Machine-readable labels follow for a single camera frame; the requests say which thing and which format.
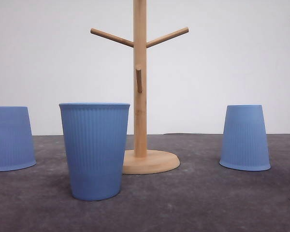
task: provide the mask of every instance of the upright cup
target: upright cup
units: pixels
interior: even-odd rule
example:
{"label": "upright cup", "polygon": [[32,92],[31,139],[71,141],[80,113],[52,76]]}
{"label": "upright cup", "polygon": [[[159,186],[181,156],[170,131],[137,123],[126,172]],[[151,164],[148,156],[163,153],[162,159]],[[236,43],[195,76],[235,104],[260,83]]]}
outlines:
{"label": "upright cup", "polygon": [[103,200],[120,191],[129,104],[59,104],[72,195]]}

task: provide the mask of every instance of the cup base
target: cup base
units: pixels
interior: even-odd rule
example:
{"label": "cup base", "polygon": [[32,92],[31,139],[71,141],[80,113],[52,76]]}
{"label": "cup base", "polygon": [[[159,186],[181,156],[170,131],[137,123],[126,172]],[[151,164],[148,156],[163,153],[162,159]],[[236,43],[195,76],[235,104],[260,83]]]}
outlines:
{"label": "cup base", "polygon": [[5,171],[13,171],[13,170],[19,170],[19,169],[24,169],[28,167],[32,167],[36,164],[36,161],[32,161],[29,163],[24,163],[20,165],[12,165],[12,166],[5,166],[5,167],[0,167],[0,172],[5,172]]}
{"label": "cup base", "polygon": [[83,196],[77,196],[75,194],[72,193],[72,196],[78,200],[82,200],[82,201],[86,201],[86,202],[93,202],[93,201],[102,201],[102,200],[106,200],[109,198],[112,198],[114,196],[116,196],[117,194],[120,193],[120,190],[117,191],[116,193],[112,193],[110,195],[106,195],[106,196],[100,196],[100,197],[92,197],[92,198],[87,198],[87,197],[83,197]]}
{"label": "cup base", "polygon": [[241,166],[241,165],[229,164],[223,161],[220,161],[219,164],[226,168],[231,168],[231,169],[240,170],[240,171],[252,171],[252,172],[266,171],[271,168],[270,164],[262,165],[262,166]]}

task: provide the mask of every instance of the cup rim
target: cup rim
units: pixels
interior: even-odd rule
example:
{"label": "cup rim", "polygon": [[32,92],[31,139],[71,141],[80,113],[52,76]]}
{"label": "cup rim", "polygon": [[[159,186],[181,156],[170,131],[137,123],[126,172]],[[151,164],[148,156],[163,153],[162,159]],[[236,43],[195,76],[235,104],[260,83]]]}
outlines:
{"label": "cup rim", "polygon": [[121,103],[121,102],[68,102],[68,103],[60,103],[61,106],[130,106],[129,103]]}

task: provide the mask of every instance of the round wooden base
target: round wooden base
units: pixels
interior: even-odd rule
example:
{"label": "round wooden base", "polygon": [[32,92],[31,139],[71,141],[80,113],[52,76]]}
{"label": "round wooden base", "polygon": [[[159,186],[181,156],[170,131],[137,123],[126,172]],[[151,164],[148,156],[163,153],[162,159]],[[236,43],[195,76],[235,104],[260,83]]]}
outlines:
{"label": "round wooden base", "polygon": [[134,156],[134,150],[125,152],[123,174],[153,174],[162,173],[179,166],[175,154],[166,151],[147,150],[145,158]]}

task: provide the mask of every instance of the blue plastic cup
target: blue plastic cup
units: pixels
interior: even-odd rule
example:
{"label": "blue plastic cup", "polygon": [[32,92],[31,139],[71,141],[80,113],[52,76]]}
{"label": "blue plastic cup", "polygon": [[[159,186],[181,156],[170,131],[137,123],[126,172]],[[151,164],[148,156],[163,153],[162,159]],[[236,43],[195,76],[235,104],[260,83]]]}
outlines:
{"label": "blue plastic cup", "polygon": [[73,197],[98,201],[117,195],[130,104],[63,103],[59,106]]}
{"label": "blue plastic cup", "polygon": [[228,105],[219,163],[244,171],[271,168],[261,105]]}
{"label": "blue plastic cup", "polygon": [[0,106],[0,171],[36,164],[28,109]]}

